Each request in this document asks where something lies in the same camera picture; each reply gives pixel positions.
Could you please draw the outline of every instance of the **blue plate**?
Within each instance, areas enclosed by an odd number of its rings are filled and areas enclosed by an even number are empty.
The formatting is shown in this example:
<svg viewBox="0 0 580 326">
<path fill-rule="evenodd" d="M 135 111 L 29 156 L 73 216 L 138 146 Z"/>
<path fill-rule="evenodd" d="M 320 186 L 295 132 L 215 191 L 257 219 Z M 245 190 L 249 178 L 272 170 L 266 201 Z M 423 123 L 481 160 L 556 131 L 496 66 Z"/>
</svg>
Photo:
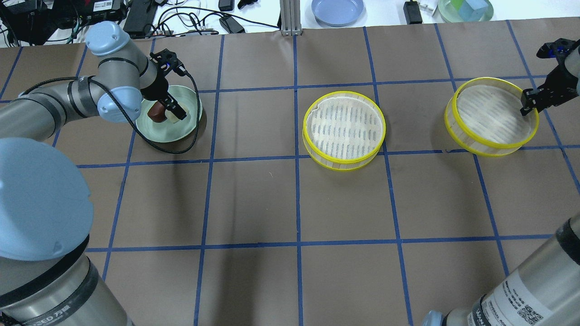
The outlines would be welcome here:
<svg viewBox="0 0 580 326">
<path fill-rule="evenodd" d="M 314 17 L 329 26 L 354 23 L 363 13 L 363 0 L 312 0 Z"/>
</svg>

